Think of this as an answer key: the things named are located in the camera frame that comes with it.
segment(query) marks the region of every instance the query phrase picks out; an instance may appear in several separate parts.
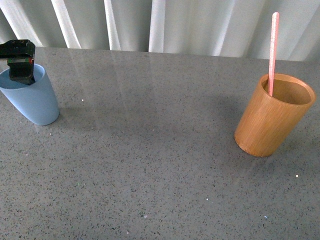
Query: curtain fold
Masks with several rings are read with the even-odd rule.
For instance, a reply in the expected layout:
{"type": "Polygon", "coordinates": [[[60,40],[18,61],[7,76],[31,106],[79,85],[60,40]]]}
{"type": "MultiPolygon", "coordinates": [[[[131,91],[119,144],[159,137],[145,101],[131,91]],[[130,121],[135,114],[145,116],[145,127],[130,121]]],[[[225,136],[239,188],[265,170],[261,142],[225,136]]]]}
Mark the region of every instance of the curtain fold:
{"type": "Polygon", "coordinates": [[[0,0],[0,43],[320,61],[320,0],[0,0]]]}

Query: pink stick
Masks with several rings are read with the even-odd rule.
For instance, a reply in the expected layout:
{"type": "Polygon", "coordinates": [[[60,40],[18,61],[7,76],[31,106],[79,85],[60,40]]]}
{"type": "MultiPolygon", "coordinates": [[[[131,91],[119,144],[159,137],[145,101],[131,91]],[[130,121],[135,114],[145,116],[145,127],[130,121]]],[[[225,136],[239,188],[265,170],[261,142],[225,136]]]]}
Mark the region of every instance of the pink stick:
{"type": "Polygon", "coordinates": [[[279,13],[272,14],[271,25],[271,41],[270,41],[270,58],[269,58],[269,94],[272,96],[274,91],[274,78],[275,78],[275,64],[277,54],[278,42],[278,28],[279,28],[279,13]]]}

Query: wooden cup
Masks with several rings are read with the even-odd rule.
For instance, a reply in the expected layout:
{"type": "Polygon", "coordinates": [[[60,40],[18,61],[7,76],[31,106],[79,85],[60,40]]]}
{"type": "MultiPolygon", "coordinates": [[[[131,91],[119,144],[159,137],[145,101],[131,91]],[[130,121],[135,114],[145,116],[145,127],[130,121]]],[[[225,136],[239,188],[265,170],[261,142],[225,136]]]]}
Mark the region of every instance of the wooden cup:
{"type": "Polygon", "coordinates": [[[273,96],[268,94],[268,74],[253,92],[234,133],[239,147],[256,157],[276,151],[291,130],[316,101],[316,93],[305,82],[275,73],[273,96]]]}

